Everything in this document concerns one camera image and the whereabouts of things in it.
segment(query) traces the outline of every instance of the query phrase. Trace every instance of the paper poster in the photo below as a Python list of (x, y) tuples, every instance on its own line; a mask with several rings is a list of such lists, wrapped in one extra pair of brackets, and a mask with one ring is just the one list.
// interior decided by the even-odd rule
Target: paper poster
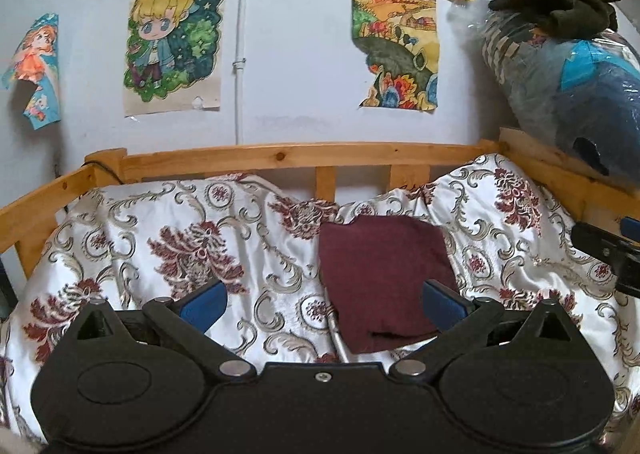
[(34, 129), (60, 121), (58, 15), (43, 15), (22, 39), (11, 66), (2, 76), (2, 85), (8, 89), (16, 80), (36, 85), (36, 91), (23, 113)]
[(438, 106), (436, 0), (353, 0), (353, 42), (375, 74), (360, 106), (434, 110)]
[(135, 0), (129, 16), (127, 116), (220, 106), (223, 0)]

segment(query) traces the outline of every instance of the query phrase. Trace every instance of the boy drawing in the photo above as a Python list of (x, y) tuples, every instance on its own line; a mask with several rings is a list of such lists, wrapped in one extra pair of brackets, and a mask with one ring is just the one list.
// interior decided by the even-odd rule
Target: boy drawing
[[(142, 55), (129, 64), (135, 87), (145, 87), (149, 78), (155, 88), (159, 87), (162, 76), (175, 65), (167, 37), (197, 9), (194, 0), (136, 0), (131, 18), (138, 25), (138, 35), (148, 45)], [(139, 44), (129, 47), (130, 54), (139, 50)]]

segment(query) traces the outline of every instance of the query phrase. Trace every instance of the screw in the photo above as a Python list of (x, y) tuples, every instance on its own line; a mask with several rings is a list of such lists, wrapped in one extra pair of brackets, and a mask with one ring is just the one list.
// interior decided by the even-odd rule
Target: screw
[(405, 376), (418, 376), (424, 373), (426, 369), (427, 366), (420, 360), (400, 360), (396, 364), (396, 371)]
[(227, 360), (220, 364), (219, 369), (226, 376), (244, 376), (251, 371), (251, 364), (244, 360)]
[(330, 373), (316, 373), (316, 380), (318, 382), (328, 382), (333, 378)]

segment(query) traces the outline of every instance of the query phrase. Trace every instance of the white quilted blanket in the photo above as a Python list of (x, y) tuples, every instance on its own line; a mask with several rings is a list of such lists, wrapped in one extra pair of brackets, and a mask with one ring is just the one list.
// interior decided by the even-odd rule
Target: white quilted blanket
[(613, 442), (638, 413), (639, 301), (614, 293), (609, 268), (572, 248), (573, 222), (551, 195), (504, 157), (487, 155), (415, 191), (343, 207), (297, 201), (251, 175), (88, 193), (47, 242), (2, 325), (0, 423), (42, 441), (31, 384), (92, 297), (136, 309), (153, 297), (180, 298), (213, 276), (225, 282), (229, 304), (207, 335), (258, 369), (268, 361), (388, 367), (419, 344), (350, 354), (319, 281), (320, 223), (359, 214), (405, 214), (442, 227), (465, 297), (490, 296), (510, 309), (557, 297), (616, 388), (604, 440)]

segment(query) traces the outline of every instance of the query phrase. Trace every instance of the cartoon poster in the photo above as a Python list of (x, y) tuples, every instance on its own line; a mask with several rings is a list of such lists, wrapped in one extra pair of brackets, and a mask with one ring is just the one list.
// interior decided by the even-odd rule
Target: cartoon poster
[(60, 121), (58, 15), (43, 15), (22, 39), (11, 66), (2, 76), (2, 85), (8, 89), (16, 80), (36, 84), (36, 91), (23, 113), (34, 129)]
[(436, 0), (353, 0), (353, 42), (376, 76), (360, 106), (436, 109)]
[(129, 17), (126, 115), (220, 106), (223, 0), (135, 0)]

